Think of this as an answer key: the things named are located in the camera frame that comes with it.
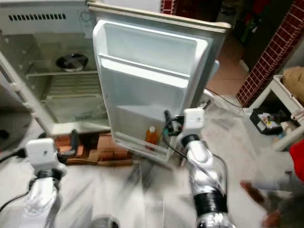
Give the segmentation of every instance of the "person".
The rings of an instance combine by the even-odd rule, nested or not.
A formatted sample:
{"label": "person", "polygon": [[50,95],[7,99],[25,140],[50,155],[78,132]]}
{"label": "person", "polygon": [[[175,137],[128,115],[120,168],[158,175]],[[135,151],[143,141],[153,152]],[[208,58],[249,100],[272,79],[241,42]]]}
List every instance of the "person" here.
{"label": "person", "polygon": [[282,200],[277,209],[263,220],[262,226],[266,228],[280,226],[282,215],[290,213],[291,210],[303,211],[304,209],[304,140],[292,145],[289,152],[294,167],[287,169],[282,177],[276,180],[265,180],[258,177],[254,181],[242,180],[240,182],[247,194],[261,206],[266,199],[259,190],[282,190],[292,193],[290,198]]}

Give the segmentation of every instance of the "black tape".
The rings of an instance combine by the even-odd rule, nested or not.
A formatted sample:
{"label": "black tape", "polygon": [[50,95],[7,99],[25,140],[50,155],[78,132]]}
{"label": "black tape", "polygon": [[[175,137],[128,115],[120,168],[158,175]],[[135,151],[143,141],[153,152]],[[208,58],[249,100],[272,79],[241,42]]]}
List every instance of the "black tape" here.
{"label": "black tape", "polygon": [[220,191],[198,194],[194,203],[198,217],[211,212],[228,213],[227,198]]}
{"label": "black tape", "polygon": [[46,177],[52,177],[59,181],[62,178],[62,172],[56,169],[51,169],[51,170],[42,170],[37,173],[37,179],[46,178]]}
{"label": "black tape", "polygon": [[186,137],[184,137],[182,140],[181,140],[181,144],[183,145],[183,147],[185,147],[189,142],[191,141],[198,141],[200,140],[199,136],[196,135],[196,134],[190,134],[190,135],[187,135]]}

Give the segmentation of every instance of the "refrigerator shelf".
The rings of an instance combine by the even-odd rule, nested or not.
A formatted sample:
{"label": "refrigerator shelf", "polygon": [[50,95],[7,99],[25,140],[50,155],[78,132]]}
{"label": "refrigerator shelf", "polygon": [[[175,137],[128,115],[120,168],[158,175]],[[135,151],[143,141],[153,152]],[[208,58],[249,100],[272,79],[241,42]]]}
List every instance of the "refrigerator shelf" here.
{"label": "refrigerator shelf", "polygon": [[56,75],[83,75],[83,74],[96,74],[97,70],[83,70],[79,72],[41,72],[41,73],[29,73],[26,77],[37,77],[37,76],[56,76]]}
{"label": "refrigerator shelf", "polygon": [[96,74],[60,74],[52,76],[43,99],[87,96],[102,97],[99,78]]}

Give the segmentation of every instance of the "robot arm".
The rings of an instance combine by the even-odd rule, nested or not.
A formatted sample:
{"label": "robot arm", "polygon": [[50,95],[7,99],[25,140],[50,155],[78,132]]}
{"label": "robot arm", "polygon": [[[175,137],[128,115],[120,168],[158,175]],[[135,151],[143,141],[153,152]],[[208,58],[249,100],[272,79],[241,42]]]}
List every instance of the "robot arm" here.
{"label": "robot arm", "polygon": [[53,228],[61,205],[59,182],[66,174],[67,158],[76,154],[78,135],[71,133],[71,150],[58,153],[53,139],[37,139],[26,144],[35,179],[30,182],[26,205],[19,228]]}
{"label": "robot arm", "polygon": [[[166,125],[170,119],[166,113]],[[181,131],[168,129],[169,135],[178,135],[177,142],[187,151],[186,167],[189,171],[190,186],[197,212],[197,228],[235,228],[228,217],[227,196],[224,192],[223,163],[210,152],[200,140],[204,127],[204,110],[184,110],[180,118]]]}

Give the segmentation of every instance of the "refrigerator vent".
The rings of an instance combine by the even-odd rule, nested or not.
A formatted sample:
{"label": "refrigerator vent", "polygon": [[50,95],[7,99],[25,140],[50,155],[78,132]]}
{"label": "refrigerator vent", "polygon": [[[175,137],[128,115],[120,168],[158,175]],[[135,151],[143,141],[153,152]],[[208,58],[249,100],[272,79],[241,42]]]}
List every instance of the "refrigerator vent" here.
{"label": "refrigerator vent", "polygon": [[67,19],[64,13],[46,13],[46,14],[17,14],[9,15],[10,21],[22,20],[65,20]]}

